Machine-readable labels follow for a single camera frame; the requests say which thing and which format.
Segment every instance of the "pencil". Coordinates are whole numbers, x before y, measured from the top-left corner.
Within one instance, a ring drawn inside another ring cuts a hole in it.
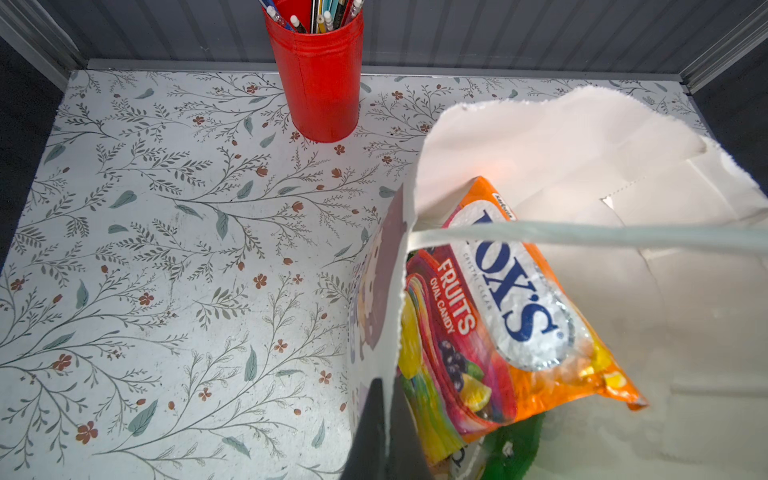
[[[310,12],[311,33],[317,33],[317,4],[319,0],[312,0],[312,11]]]

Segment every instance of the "lemon slice illustration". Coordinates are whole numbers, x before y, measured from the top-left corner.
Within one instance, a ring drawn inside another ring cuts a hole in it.
[[[627,385],[627,379],[619,372],[608,373],[603,375],[603,378],[605,379],[605,385],[612,389],[620,389]]]
[[[406,304],[400,317],[402,332],[400,334],[400,358],[397,365],[407,379],[412,379],[422,365],[422,338],[419,335],[419,318],[413,298],[407,293]]]
[[[602,372],[611,364],[613,363],[613,360],[611,359],[611,354],[600,345],[599,342],[594,343],[594,353],[592,356],[592,368],[594,368],[595,372]]]
[[[491,399],[491,388],[477,381],[473,377],[462,374],[464,380],[464,388],[459,393],[464,405],[467,406],[473,412],[479,412],[488,405],[488,401]]]

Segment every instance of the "plastic wrapper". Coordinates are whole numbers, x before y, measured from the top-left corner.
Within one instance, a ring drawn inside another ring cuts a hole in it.
[[[479,177],[445,227],[510,220]],[[595,393],[646,406],[535,245],[454,242],[406,272],[398,365],[428,462]]]

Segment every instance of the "floral pattern surface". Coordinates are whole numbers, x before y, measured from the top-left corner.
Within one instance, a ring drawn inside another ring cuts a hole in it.
[[[346,299],[447,107],[680,85],[363,77],[338,144],[259,73],[72,75],[0,273],[3,478],[337,478]]]

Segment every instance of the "metal frame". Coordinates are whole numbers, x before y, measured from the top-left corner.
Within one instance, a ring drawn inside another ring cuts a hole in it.
[[[725,34],[719,42],[692,61],[680,75],[691,93],[696,93],[766,38],[768,38],[768,0]]]
[[[274,63],[238,61],[116,60],[92,58],[90,70],[138,71],[262,71],[277,73]],[[568,78],[584,80],[652,80],[682,82],[678,74],[628,74],[592,71],[494,70],[488,68],[380,67],[363,65],[364,75],[403,75],[414,77],[493,77],[493,78]]]
[[[61,91],[67,89],[69,72],[86,65],[71,38],[37,0],[2,0],[0,36]]]

